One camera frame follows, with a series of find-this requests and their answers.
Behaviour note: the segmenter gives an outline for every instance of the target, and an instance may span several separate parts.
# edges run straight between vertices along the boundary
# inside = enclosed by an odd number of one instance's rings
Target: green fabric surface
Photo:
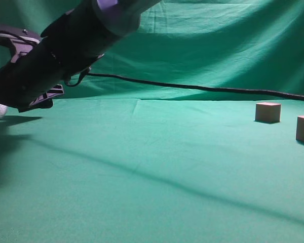
[[[1,242],[304,242],[304,102],[60,99],[0,121]]]
[[[80,0],[0,0],[0,23],[40,33]],[[0,66],[6,62],[0,50]],[[164,0],[140,29],[117,43],[93,72],[212,87],[304,94],[304,0]],[[84,80],[65,98],[245,100],[273,97],[205,93]]]
[[[0,23],[41,33],[79,2],[0,0]],[[304,0],[161,1],[92,72],[304,94]],[[272,97],[65,90],[0,121],[0,243],[304,242],[304,102],[269,125],[251,100]]]

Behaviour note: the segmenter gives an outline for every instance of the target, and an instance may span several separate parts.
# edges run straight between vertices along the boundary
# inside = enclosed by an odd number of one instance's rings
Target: black cable
[[[11,32],[9,32],[9,31],[0,30],[0,34],[8,34],[8,35],[11,35],[11,36],[13,36],[14,38],[17,38],[17,39],[19,39],[19,40],[25,42],[26,44],[29,44],[29,45],[31,45],[31,46],[33,46],[33,47],[36,46],[35,43],[33,43],[33,42],[29,41],[29,40],[26,40],[25,38],[23,38],[23,37],[21,37],[21,36],[19,36],[19,35],[17,35],[17,34],[11,33]]]
[[[155,86],[162,86],[162,87],[190,89],[190,90],[202,90],[202,91],[211,91],[211,92],[227,92],[227,93],[248,94],[248,95],[270,95],[270,96],[275,96],[275,97],[280,97],[280,98],[304,101],[304,95],[283,93],[283,92],[278,92],[278,91],[273,91],[273,90],[213,88],[213,87],[205,87],[205,86],[197,86],[197,85],[167,84],[167,83],[160,83],[160,82],[153,82],[153,81],[123,77],[123,76],[115,75],[115,74],[104,74],[104,73],[88,73],[87,75],[97,76],[97,77],[112,77],[112,78],[118,78],[118,79],[130,81],[130,82],[134,82],[134,83],[155,85]]]

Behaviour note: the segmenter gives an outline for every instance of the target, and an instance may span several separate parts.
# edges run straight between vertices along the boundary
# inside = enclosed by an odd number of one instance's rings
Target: black robot arm segment
[[[63,94],[58,83],[90,66],[121,38],[135,32],[142,12],[160,0],[83,0],[41,34],[0,24],[0,45],[12,59],[0,69],[0,104],[19,109],[50,108]]]

